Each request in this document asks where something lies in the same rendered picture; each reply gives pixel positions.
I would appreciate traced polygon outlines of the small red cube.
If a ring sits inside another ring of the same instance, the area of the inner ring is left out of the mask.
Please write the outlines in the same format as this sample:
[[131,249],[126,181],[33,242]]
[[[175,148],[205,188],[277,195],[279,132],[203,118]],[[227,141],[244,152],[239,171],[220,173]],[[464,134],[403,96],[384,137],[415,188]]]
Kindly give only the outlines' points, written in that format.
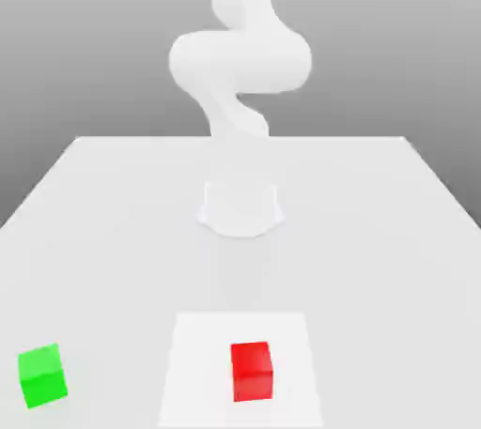
[[273,366],[265,341],[230,346],[233,400],[268,400],[273,396]]

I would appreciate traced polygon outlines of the small green cube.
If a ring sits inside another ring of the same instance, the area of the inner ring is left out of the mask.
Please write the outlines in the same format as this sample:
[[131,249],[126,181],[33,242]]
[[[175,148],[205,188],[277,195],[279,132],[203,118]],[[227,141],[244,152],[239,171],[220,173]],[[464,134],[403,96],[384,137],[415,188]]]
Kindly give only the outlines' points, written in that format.
[[58,344],[45,345],[18,356],[19,381],[28,409],[68,396]]

